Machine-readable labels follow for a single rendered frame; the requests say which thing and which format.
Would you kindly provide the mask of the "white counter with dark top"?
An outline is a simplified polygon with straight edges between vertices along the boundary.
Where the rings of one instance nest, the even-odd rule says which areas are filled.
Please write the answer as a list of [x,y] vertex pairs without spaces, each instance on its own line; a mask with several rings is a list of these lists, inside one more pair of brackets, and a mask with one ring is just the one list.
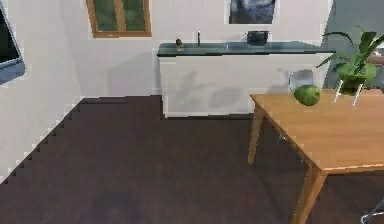
[[289,75],[309,69],[324,86],[328,67],[318,65],[335,52],[300,41],[174,43],[158,49],[163,113],[167,117],[248,114],[252,94],[288,93]]

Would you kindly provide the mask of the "black toaster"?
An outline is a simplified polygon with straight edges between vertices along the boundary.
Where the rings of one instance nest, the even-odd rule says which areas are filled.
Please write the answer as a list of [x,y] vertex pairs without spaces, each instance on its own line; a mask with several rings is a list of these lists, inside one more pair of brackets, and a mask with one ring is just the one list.
[[268,31],[248,31],[247,43],[252,46],[263,46],[267,43]]

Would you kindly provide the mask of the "green round fruit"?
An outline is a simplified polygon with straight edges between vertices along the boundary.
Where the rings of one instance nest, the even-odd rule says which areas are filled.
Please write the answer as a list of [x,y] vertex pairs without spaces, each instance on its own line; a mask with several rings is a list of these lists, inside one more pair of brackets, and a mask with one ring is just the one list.
[[294,91],[294,97],[305,106],[314,106],[320,101],[320,92],[314,85],[302,85]]

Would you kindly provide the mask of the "dark blue framed picture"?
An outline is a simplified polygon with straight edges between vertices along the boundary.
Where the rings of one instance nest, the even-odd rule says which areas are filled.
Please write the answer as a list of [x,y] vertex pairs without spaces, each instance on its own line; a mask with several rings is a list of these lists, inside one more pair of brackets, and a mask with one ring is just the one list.
[[231,0],[230,24],[271,24],[276,0]]

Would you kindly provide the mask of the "wooden framed window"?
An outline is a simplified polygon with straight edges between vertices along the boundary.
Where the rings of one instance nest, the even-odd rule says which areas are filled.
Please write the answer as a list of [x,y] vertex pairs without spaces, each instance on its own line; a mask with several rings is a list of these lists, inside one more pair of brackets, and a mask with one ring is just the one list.
[[86,0],[94,38],[151,37],[149,0]]

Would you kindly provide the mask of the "wooden dining table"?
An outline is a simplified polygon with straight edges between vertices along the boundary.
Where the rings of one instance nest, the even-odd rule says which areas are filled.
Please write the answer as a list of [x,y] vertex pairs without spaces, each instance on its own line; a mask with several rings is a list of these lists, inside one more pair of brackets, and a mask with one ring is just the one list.
[[255,161],[261,124],[268,120],[308,164],[290,224],[306,224],[328,176],[384,170],[384,93],[364,90],[357,99],[334,95],[323,90],[314,106],[298,103],[291,93],[251,96],[248,163]]

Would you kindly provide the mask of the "green house plant in pot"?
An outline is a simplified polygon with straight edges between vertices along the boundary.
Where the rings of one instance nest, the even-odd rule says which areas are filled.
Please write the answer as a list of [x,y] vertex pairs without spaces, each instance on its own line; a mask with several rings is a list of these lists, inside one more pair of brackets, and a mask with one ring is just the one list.
[[353,97],[352,105],[355,105],[363,88],[369,87],[376,78],[377,68],[373,62],[369,61],[369,57],[384,43],[384,34],[378,37],[375,31],[365,31],[361,28],[358,45],[345,32],[333,31],[325,33],[325,36],[330,35],[339,35],[346,38],[353,48],[353,54],[348,56],[343,52],[335,52],[324,59],[318,67],[322,67],[332,60],[339,60],[339,63],[333,67],[333,70],[338,74],[334,102],[341,95],[350,95]]

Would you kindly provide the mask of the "grey framed television set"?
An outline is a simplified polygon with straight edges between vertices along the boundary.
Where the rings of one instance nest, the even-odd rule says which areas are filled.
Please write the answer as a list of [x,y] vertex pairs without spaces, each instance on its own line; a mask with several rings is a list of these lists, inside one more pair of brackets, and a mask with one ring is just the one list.
[[0,2],[0,85],[23,76],[25,71],[23,57]]

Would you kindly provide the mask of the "metal chair frame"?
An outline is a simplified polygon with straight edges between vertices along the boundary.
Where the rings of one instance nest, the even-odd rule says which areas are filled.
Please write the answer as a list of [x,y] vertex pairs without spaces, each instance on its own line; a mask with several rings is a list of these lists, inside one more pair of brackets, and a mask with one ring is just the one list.
[[360,224],[367,224],[368,220],[374,216],[384,215],[384,198],[368,214],[360,218]]

